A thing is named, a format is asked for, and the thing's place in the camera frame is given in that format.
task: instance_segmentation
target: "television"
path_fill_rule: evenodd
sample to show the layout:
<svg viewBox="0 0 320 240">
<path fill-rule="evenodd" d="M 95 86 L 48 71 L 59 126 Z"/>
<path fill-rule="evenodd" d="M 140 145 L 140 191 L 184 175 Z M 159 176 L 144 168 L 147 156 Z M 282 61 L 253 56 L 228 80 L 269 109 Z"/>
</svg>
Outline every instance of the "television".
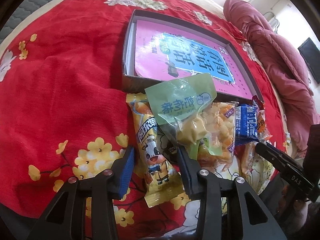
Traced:
<svg viewBox="0 0 320 240">
<path fill-rule="evenodd" d="M 313 78 L 320 83 L 320 51 L 313 41 L 308 38 L 298 48 L 301 56 L 304 58 Z"/>
</svg>

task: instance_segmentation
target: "rolled pink comforter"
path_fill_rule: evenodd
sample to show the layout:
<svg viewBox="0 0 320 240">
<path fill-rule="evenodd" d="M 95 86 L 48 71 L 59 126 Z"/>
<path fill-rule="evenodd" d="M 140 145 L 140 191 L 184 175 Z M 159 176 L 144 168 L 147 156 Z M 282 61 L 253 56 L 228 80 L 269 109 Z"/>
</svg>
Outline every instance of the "rolled pink comforter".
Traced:
<svg viewBox="0 0 320 240">
<path fill-rule="evenodd" d="M 304 59 L 289 41 L 273 32 L 267 20 L 250 3 L 227 0 L 223 12 L 227 21 L 242 31 L 278 90 L 288 131 L 297 144 L 298 153 L 303 155 L 310 126 L 320 122 Z"/>
</svg>

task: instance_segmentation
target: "pink book cover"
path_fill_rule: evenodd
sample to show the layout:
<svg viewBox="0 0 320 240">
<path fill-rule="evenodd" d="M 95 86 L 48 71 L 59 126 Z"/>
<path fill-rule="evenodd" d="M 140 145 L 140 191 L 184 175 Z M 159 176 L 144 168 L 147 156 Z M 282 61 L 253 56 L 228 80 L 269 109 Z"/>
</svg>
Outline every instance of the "pink book cover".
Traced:
<svg viewBox="0 0 320 240">
<path fill-rule="evenodd" d="M 135 72 L 161 81 L 209 73 L 217 92 L 247 99 L 253 96 L 224 47 L 158 23 L 137 21 Z"/>
</svg>

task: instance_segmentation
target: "blue wrapper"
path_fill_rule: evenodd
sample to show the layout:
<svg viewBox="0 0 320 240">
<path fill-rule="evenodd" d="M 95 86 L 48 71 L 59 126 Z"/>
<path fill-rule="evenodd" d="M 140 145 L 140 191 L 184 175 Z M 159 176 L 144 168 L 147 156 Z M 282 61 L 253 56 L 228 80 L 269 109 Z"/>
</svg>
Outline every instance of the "blue wrapper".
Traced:
<svg viewBox="0 0 320 240">
<path fill-rule="evenodd" d="M 242 145 L 258 140 L 256 107 L 241 105 L 235 107 L 236 136 L 235 145 Z"/>
</svg>

